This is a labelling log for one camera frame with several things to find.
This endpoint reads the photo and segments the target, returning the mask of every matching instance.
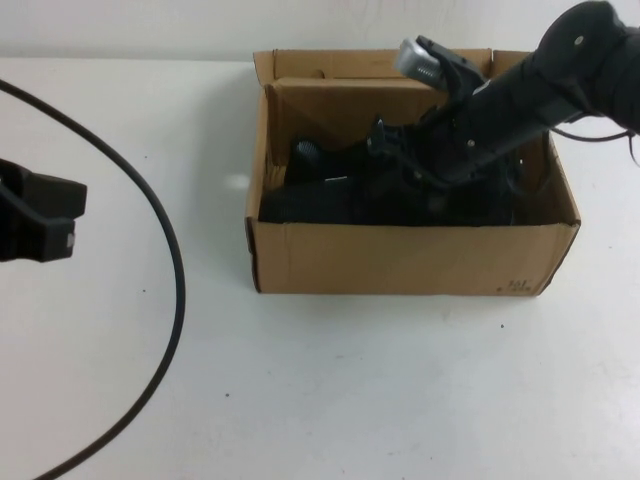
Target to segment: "box flap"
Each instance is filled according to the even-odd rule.
[[[558,150],[556,150],[556,145],[553,142],[553,139],[549,143],[551,155],[553,156],[553,173],[558,179],[552,185],[555,190],[555,197],[558,199],[559,208],[564,210],[564,217],[566,218],[567,224],[579,227],[582,225],[582,219],[580,218],[578,205],[576,204],[575,198],[573,198],[573,193],[571,193],[571,188],[569,187],[567,176],[562,168],[562,163],[558,157]]]
[[[491,49],[454,50],[491,73]],[[275,50],[254,53],[261,85],[280,78],[397,78],[405,77],[393,68],[398,50]]]
[[[513,67],[516,63],[524,60],[530,52],[508,52],[495,50],[493,52],[493,64],[491,66],[491,78],[496,77],[511,67]]]
[[[571,247],[573,246],[573,242],[575,242],[576,237],[578,236],[578,231],[580,230],[580,221],[578,221],[578,223],[575,226],[571,227],[571,228],[572,228],[573,235],[566,242],[565,248],[564,248],[564,252],[562,252],[562,255],[558,258],[558,263],[556,265],[556,268],[553,270],[551,275],[549,275],[549,279],[547,280],[547,283],[545,283],[545,285],[542,287],[542,289],[540,290],[539,293],[544,292],[547,289],[547,287],[549,287],[549,285],[551,285],[551,282],[553,281],[554,277],[556,276],[556,273],[558,273],[558,270],[560,269],[560,267],[564,263],[564,259],[567,258],[567,255],[569,254],[569,250],[571,250]]]
[[[247,245],[249,245],[249,255],[251,255],[251,275],[253,277],[253,285],[257,292],[261,292],[260,279],[258,278],[258,258],[256,255],[256,223],[257,220],[254,218],[245,218],[244,228],[247,236]]]
[[[267,85],[275,80],[274,52],[254,52],[253,64],[260,85]]]
[[[262,196],[262,184],[267,163],[268,111],[267,95],[263,90],[258,101],[253,167],[245,210],[247,218],[258,218],[258,213],[260,212],[260,197]]]

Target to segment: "white wall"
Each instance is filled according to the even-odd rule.
[[[248,59],[259,49],[396,47],[419,33],[447,46],[531,49],[575,3],[5,0],[0,4],[0,55]],[[612,3],[625,22],[640,23],[639,0]]]

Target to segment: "cardboard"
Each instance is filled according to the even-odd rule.
[[[488,76],[523,52],[460,50]],[[540,294],[580,227],[553,144],[549,187],[518,205],[518,226],[379,227],[270,224],[258,220],[264,192],[282,184],[297,135],[329,149],[362,139],[373,119],[416,121],[446,95],[402,77],[395,50],[281,51],[254,56],[258,105],[246,230],[256,289],[265,293]],[[543,145],[521,148],[526,182],[543,171]]]

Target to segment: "black clamp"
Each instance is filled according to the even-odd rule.
[[[0,160],[0,262],[68,258],[87,187]]]
[[[449,102],[457,103],[473,95],[476,89],[487,82],[480,69],[466,58],[423,36],[419,36],[416,43],[440,63]]]

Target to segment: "black device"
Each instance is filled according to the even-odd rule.
[[[0,262],[68,258],[87,187],[0,160]]]
[[[509,225],[514,149],[589,115],[640,132],[640,32],[608,2],[571,8],[535,52],[491,80],[424,37],[403,43],[396,68],[448,91],[447,103],[412,125],[378,118],[343,151],[294,141],[284,186],[262,199],[262,221]]]

